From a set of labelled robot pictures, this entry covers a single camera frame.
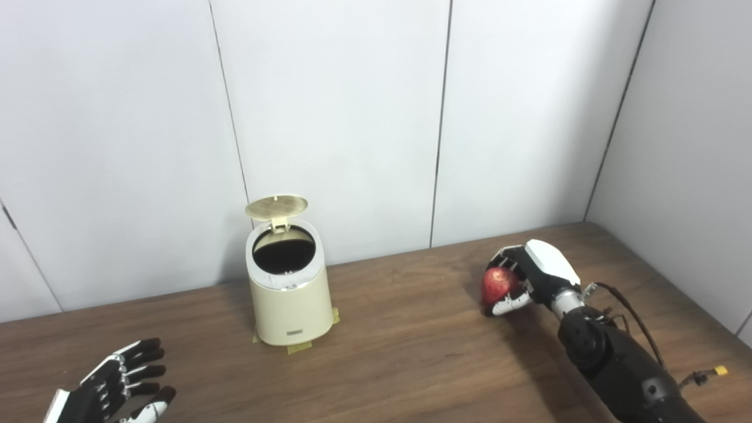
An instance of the robotic arm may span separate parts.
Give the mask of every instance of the robotic arm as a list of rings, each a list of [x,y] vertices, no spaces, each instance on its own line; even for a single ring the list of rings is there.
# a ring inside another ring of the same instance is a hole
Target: robotic arm
[[[147,365],[164,357],[159,338],[134,342],[108,355],[75,391],[58,389],[44,423],[103,423],[135,395],[155,394],[149,403],[119,423],[154,423],[167,410],[175,389],[143,379],[162,376],[164,366]]]
[[[484,313],[503,315],[529,303],[551,310],[561,323],[558,338],[569,360],[616,419],[623,423],[705,423],[681,396],[681,386],[687,381],[680,385],[669,375],[647,328],[615,288],[595,283],[582,291],[580,278],[561,251],[534,239],[502,248],[487,270],[496,267],[509,269],[518,281],[509,284],[511,290],[503,297],[486,299]],[[607,313],[585,304],[596,287],[609,290],[632,312],[655,358]]]

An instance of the black cable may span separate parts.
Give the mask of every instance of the black cable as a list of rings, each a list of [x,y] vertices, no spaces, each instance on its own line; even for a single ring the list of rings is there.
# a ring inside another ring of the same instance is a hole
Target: black cable
[[[599,286],[601,288],[605,288],[611,295],[614,296],[614,298],[616,298],[617,300],[619,300],[619,303],[621,303],[622,306],[624,306],[624,308],[626,308],[627,310],[629,310],[629,313],[635,319],[635,321],[637,322],[637,325],[642,330],[642,333],[644,333],[645,338],[647,338],[647,342],[650,344],[650,347],[653,349],[653,353],[656,356],[656,361],[658,361],[658,364],[665,370],[666,369],[666,364],[663,362],[663,357],[661,356],[660,351],[658,350],[658,345],[656,344],[656,342],[653,339],[653,337],[650,335],[650,331],[647,330],[647,327],[645,326],[645,324],[642,323],[642,319],[640,318],[640,316],[632,308],[632,305],[629,304],[629,301],[624,297],[624,295],[621,294],[621,292],[619,292],[618,289],[616,289],[616,288],[614,288],[614,287],[612,287],[610,285],[604,284],[603,282],[595,282],[595,284],[596,284],[596,286]]]
[[[611,319],[615,319],[615,318],[617,318],[617,317],[621,317],[621,321],[623,321],[623,322],[624,322],[624,330],[625,330],[625,331],[626,331],[626,332],[627,332],[628,334],[632,335],[632,331],[631,331],[631,330],[629,330],[629,322],[628,322],[628,321],[626,320],[626,316],[625,316],[625,315],[613,315],[613,316],[611,317]]]
[[[692,372],[686,378],[684,378],[681,383],[679,383],[679,389],[684,389],[685,386],[689,385],[692,382],[694,382],[697,386],[703,386],[704,384],[708,383],[708,376],[716,376],[718,374],[719,373],[717,369],[698,370],[696,372]]]

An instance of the wooden table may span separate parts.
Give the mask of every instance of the wooden table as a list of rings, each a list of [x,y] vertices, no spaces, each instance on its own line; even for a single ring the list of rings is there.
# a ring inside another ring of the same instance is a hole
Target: wooden table
[[[583,283],[619,287],[676,378],[729,368],[685,389],[709,422],[752,421],[752,351],[592,224],[332,266],[342,322],[293,355],[252,343],[247,283],[2,324],[0,418],[39,423],[56,388],[73,388],[114,349],[159,336],[161,382],[177,389],[162,423],[615,421],[567,361],[546,308],[478,311],[487,261],[530,238],[559,247]],[[594,297],[616,306],[605,292]]]

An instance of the black robot arm segment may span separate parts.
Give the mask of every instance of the black robot arm segment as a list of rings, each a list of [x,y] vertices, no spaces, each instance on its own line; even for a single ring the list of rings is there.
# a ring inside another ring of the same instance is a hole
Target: black robot arm segment
[[[619,421],[624,423],[705,423],[681,396],[674,378],[627,332],[585,306],[568,312],[559,340]]]
[[[579,277],[563,254],[537,240],[503,248],[491,264],[513,266],[514,273],[522,275],[520,281],[529,293],[529,301],[545,305],[558,317],[558,337],[569,360],[619,421],[705,423],[681,396],[680,386],[663,366],[647,328],[614,288],[594,284],[582,291]],[[619,329],[612,318],[585,304],[595,286],[608,289],[632,313],[657,359]],[[509,299],[500,300],[494,314],[513,311],[506,304]]]

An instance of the apple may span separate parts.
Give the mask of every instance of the apple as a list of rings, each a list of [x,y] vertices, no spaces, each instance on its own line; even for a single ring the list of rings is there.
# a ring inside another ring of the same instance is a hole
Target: apple
[[[520,286],[517,275],[506,267],[492,267],[483,275],[481,302],[489,307]]]

